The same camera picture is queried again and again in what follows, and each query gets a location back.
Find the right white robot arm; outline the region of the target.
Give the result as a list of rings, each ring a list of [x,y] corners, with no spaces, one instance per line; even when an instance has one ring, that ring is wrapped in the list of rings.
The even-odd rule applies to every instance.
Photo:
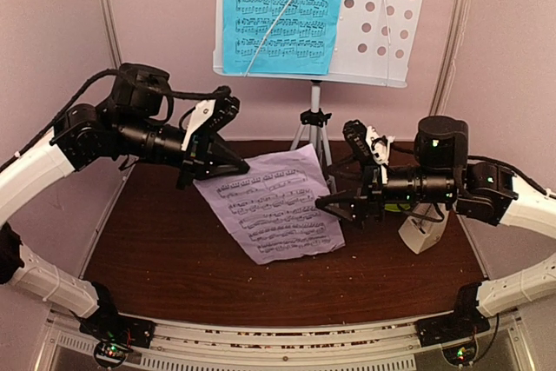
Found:
[[[388,204],[430,203],[492,226],[505,225],[555,236],[555,194],[513,165],[468,153],[468,125],[450,116],[427,116],[414,139],[416,164],[395,167],[389,154],[392,140],[373,136],[360,121],[345,123],[344,139],[353,151],[347,162],[358,162],[358,189],[315,201],[316,208],[360,226],[369,216],[381,219]],[[460,288],[453,312],[418,320],[423,347],[472,338],[490,328],[497,314],[552,295],[555,258],[494,281]]]

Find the white metronome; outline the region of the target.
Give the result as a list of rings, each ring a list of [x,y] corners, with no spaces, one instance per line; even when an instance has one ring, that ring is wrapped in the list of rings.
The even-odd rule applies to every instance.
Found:
[[[440,241],[446,226],[448,211],[444,204],[436,210],[432,203],[417,204],[412,211],[434,219],[434,222],[409,216],[398,229],[401,240],[415,254],[420,254]]]

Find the left aluminium frame post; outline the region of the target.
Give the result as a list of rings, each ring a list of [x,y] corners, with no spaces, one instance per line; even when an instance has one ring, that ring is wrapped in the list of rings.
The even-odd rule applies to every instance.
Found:
[[[116,21],[111,0],[98,0],[103,17],[105,36],[109,47],[110,61],[115,69],[122,65],[122,52],[118,40]]]

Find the aluminium frame post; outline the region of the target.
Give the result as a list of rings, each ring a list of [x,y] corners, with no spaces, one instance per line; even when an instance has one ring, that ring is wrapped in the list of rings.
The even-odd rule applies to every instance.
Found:
[[[116,21],[111,0],[98,0],[103,17],[105,36],[109,47],[110,61],[115,69],[122,65],[122,52],[118,40]]]
[[[470,3],[471,0],[453,0],[447,40],[427,116],[444,116],[446,114],[448,99],[456,75],[456,59],[465,37]]]

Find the right aluminium frame post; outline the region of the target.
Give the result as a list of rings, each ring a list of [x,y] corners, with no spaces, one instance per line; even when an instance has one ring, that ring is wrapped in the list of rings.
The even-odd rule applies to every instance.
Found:
[[[427,116],[444,116],[446,114],[448,99],[456,75],[456,59],[465,37],[470,3],[471,0],[453,0],[447,40]]]

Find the blue sheet music page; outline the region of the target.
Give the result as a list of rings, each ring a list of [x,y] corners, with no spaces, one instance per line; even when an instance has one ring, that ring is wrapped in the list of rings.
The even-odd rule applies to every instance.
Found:
[[[340,8],[341,0],[223,0],[223,72],[327,74]]]

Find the white perforated music stand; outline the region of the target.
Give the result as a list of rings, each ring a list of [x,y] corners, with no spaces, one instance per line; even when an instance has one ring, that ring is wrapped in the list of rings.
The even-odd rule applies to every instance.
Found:
[[[229,75],[222,70],[222,6],[216,0],[213,69],[222,76],[307,80],[311,104],[301,114],[298,136],[314,145],[323,166],[332,162],[328,142],[329,116],[321,110],[324,82],[358,83],[390,88],[406,86],[408,62],[422,0],[341,0],[334,52],[328,73],[316,75]]]

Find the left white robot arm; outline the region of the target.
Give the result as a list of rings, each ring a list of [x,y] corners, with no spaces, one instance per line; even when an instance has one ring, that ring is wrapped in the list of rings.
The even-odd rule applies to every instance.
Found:
[[[1,168],[1,281],[68,309],[100,341],[121,342],[130,325],[109,290],[46,262],[25,245],[10,218],[51,184],[108,157],[179,171],[177,188],[248,172],[248,163],[220,136],[238,114],[228,86],[210,93],[175,91],[169,73],[138,63],[108,70],[109,95],[97,105],[77,96]]]

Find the front aluminium rail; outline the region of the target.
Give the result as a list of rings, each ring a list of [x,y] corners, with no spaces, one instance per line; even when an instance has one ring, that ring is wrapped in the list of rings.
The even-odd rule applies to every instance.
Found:
[[[417,317],[313,326],[156,319],[146,348],[100,348],[51,309],[35,370],[534,370],[515,313],[484,333],[424,346]]]

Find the lilac sheet music page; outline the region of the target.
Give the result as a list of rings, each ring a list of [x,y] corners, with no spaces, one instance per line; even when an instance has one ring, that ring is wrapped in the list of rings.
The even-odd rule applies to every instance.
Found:
[[[249,158],[245,175],[196,181],[216,217],[258,265],[345,246],[336,217],[316,208],[329,195],[314,146]]]

